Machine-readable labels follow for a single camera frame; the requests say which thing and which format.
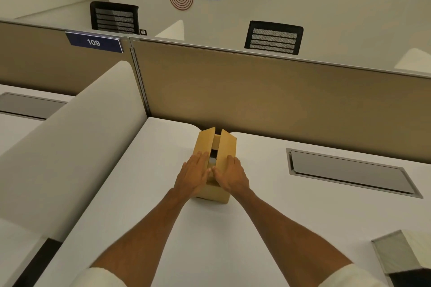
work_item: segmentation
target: person's left hand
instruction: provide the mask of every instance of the person's left hand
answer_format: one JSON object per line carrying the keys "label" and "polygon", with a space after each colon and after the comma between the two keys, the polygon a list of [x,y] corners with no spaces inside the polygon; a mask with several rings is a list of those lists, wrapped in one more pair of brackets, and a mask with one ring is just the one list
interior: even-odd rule
{"label": "person's left hand", "polygon": [[208,159],[208,152],[204,154],[198,152],[196,155],[192,155],[190,159],[183,164],[174,185],[174,189],[177,190],[181,196],[190,199],[196,196],[205,186],[211,172],[211,169],[207,169],[205,166]]}

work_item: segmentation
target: person's right hand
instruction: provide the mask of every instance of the person's right hand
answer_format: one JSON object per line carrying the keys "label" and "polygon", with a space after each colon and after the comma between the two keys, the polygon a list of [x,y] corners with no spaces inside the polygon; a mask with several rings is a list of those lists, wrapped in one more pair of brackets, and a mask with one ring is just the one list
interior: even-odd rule
{"label": "person's right hand", "polygon": [[245,175],[244,168],[238,158],[228,156],[228,165],[224,174],[213,167],[214,178],[219,185],[230,194],[234,195],[244,189],[250,188],[250,183]]}

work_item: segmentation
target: open cardboard box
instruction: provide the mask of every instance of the open cardboard box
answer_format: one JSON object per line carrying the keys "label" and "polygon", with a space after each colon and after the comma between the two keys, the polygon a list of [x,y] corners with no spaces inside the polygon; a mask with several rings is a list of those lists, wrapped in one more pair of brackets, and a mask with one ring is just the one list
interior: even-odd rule
{"label": "open cardboard box", "polygon": [[[226,132],[224,129],[222,130],[221,135],[218,135],[215,132],[215,127],[200,132],[197,137],[196,145],[194,146],[193,154],[197,154],[199,151],[202,153],[208,152],[210,154],[210,158],[206,167],[210,168],[216,166],[220,172],[224,173],[227,167],[228,155],[235,157],[237,138]],[[220,187],[211,172],[208,177],[207,184],[196,197],[221,203],[228,203],[230,194]]]}

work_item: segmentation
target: forearm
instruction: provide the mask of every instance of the forearm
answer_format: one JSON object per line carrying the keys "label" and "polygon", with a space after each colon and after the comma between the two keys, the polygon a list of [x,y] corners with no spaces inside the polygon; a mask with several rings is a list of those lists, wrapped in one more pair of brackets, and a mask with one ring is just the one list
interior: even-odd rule
{"label": "forearm", "polygon": [[149,287],[166,241],[188,197],[171,189],[138,224],[93,263],[115,274],[127,287]]}
{"label": "forearm", "polygon": [[352,263],[322,237],[244,188],[232,194],[250,216],[290,287],[317,287]]}

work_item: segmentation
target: hand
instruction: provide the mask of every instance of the hand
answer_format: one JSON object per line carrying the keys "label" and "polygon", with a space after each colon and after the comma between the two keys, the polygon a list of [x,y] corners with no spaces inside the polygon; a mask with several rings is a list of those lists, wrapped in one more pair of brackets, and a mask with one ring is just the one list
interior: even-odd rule
{"label": "hand", "polygon": [[245,175],[244,168],[238,158],[228,156],[228,166],[224,174],[216,167],[213,167],[216,181],[227,192],[235,196],[235,193],[250,189],[250,182]]}
{"label": "hand", "polygon": [[175,181],[174,190],[181,196],[190,199],[196,196],[207,183],[211,169],[206,168],[209,159],[208,152],[198,152],[185,162]]}

